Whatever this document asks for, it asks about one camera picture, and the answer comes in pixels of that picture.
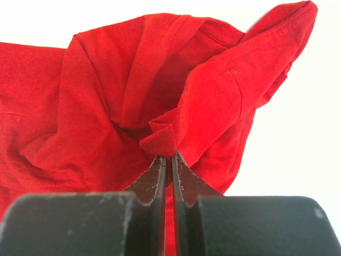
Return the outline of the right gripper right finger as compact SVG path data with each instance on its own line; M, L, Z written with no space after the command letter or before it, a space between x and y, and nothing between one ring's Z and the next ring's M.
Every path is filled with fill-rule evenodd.
M218 193L172 159L177 255L340 255L323 208L304 196Z

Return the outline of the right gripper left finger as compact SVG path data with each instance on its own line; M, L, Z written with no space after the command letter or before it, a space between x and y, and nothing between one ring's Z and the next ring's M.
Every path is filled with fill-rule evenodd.
M166 159L120 192L26 194L1 223L1 255L164 255Z

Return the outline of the red t shirt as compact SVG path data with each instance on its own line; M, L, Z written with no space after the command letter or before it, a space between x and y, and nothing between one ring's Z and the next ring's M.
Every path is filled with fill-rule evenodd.
M65 49L1 44L1 218L26 193L108 192L179 151L219 193L235 180L256 110L314 27L311 1L247 32L148 14L73 36Z

